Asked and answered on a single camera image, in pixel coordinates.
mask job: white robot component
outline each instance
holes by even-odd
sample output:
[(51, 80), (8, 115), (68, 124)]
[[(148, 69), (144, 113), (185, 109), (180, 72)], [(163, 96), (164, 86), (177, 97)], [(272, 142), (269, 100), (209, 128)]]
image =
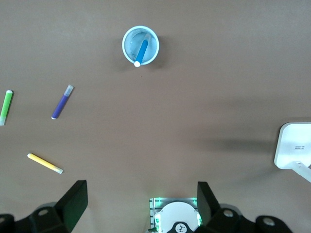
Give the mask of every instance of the white robot component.
[(201, 224), (200, 214), (189, 204), (172, 202), (155, 215), (159, 233), (191, 233)]
[(311, 122), (290, 122), (282, 126), (274, 163), (280, 169), (292, 169), (311, 182)]

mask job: purple marker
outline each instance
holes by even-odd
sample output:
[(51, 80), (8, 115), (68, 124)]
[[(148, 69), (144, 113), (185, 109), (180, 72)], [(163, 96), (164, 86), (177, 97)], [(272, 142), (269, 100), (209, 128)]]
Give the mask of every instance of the purple marker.
[(52, 114), (52, 119), (55, 120), (59, 117), (60, 113), (62, 112), (67, 100), (69, 99), (69, 95), (73, 90), (73, 86), (68, 85), (64, 95), (62, 96), (62, 98), (60, 99), (57, 107), (55, 108), (53, 114)]

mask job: blue marker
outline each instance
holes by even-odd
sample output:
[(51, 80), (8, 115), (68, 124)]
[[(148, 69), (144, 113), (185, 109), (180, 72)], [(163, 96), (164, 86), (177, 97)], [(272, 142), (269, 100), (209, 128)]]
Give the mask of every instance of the blue marker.
[(60, 99), (57, 107), (55, 108), (53, 114), (52, 114), (52, 119), (55, 120), (59, 117), (60, 113), (62, 112), (67, 100), (69, 99), (69, 95), (73, 90), (73, 86), (68, 85), (64, 95), (62, 96), (62, 98)]
[(144, 58), (145, 52), (147, 50), (150, 38), (151, 38), (150, 34), (147, 33), (145, 35), (145, 38), (141, 44), (140, 50), (139, 50), (138, 55), (136, 57), (136, 60), (134, 62), (135, 67), (140, 67), (140, 65), (142, 63), (142, 59)]

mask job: black bracket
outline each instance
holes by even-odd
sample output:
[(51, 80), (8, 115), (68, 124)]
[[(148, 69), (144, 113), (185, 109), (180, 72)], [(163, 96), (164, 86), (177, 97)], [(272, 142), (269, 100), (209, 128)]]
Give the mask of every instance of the black bracket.
[(77, 181), (54, 207), (42, 207), (15, 222), (0, 215), (0, 233), (70, 233), (87, 207), (86, 181)]
[(254, 223), (230, 208), (221, 208), (207, 182), (198, 182), (197, 197), (202, 224), (195, 233), (293, 233), (276, 217), (259, 216)]

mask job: white stand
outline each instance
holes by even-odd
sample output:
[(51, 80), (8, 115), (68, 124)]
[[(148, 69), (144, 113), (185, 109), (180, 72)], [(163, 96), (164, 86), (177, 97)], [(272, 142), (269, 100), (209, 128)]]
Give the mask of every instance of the white stand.
[(311, 182), (311, 122), (282, 126), (274, 160), (280, 169), (292, 169)]

